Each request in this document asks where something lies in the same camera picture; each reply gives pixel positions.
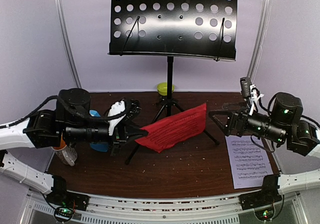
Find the black music stand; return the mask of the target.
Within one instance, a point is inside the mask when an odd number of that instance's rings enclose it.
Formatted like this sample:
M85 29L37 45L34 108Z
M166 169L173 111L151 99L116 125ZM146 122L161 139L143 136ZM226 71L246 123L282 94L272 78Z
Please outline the black music stand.
M111 0L111 55L235 61L238 0Z

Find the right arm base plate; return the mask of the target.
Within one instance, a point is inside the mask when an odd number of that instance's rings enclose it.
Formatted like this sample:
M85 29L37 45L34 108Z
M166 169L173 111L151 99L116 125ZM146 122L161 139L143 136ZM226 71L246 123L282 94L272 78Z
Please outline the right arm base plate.
M276 219L282 212L285 202L284 195L262 190L242 194L238 198L242 210L252 209L256 219L263 223Z

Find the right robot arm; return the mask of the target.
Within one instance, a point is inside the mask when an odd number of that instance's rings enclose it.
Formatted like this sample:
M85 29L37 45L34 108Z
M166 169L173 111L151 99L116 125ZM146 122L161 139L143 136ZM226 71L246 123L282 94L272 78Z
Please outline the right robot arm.
M264 138L280 147L304 157L320 156L320 125L303 115L303 105L298 97L278 92L268 104L268 114L248 109L213 110L208 113L222 132L228 136L232 131L241 137L251 134ZM257 192L259 204L268 204L276 195L315 189L320 186L320 171L315 169L291 175L267 175L262 189Z

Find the red sheet music paper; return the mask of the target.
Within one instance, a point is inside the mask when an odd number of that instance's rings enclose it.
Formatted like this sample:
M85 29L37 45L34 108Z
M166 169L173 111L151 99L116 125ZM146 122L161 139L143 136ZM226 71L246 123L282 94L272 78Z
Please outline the red sheet music paper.
M153 124L144 126L148 135L136 142L153 151L161 153L175 144L202 133L206 127L207 104L163 118Z

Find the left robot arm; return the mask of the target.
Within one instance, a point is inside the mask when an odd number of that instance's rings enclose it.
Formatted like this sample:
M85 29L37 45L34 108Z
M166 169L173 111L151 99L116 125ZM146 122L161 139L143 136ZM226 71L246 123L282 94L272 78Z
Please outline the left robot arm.
M116 146L146 137L149 133L132 123L141 111L137 100L121 99L105 116L90 114L91 95L81 88L63 89L49 96L35 110L14 122L0 126L0 171L27 184L61 206L72 202L66 181L60 176L38 171L19 161L14 148L72 146L78 142L108 143Z

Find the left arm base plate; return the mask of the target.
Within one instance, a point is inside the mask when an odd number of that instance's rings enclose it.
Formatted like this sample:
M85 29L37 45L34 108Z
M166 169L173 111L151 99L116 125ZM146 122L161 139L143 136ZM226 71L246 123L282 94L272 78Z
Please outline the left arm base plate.
M52 192L42 196L53 209L55 220L62 224L69 222L76 215L76 211L86 211L90 200L88 195L69 191Z

